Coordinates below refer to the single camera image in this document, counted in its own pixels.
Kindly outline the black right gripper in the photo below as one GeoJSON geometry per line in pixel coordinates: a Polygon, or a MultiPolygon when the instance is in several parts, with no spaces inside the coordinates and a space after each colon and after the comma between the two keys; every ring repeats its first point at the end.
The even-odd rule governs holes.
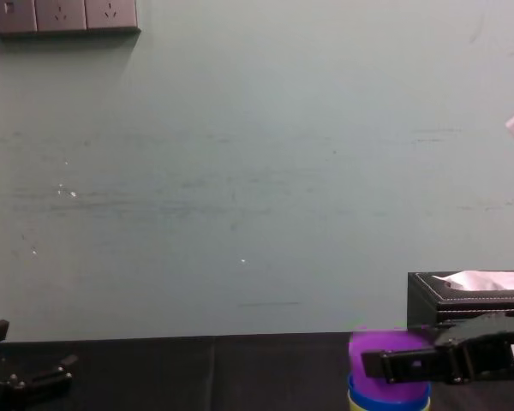
{"type": "Polygon", "coordinates": [[[410,335],[432,347],[364,351],[365,375],[388,384],[514,380],[514,317],[496,313],[473,319],[469,339],[462,332],[465,323],[449,319],[409,325],[410,335]]]}

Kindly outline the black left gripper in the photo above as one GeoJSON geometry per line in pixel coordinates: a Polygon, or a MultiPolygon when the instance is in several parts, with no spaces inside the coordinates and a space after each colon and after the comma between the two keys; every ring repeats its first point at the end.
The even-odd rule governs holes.
{"type": "MultiPolygon", "coordinates": [[[[0,343],[6,339],[9,321],[0,319],[0,343]]],[[[43,400],[67,392],[73,381],[72,368],[78,357],[71,354],[56,365],[33,373],[12,372],[0,379],[0,410],[25,410],[29,401],[43,400]]]]}

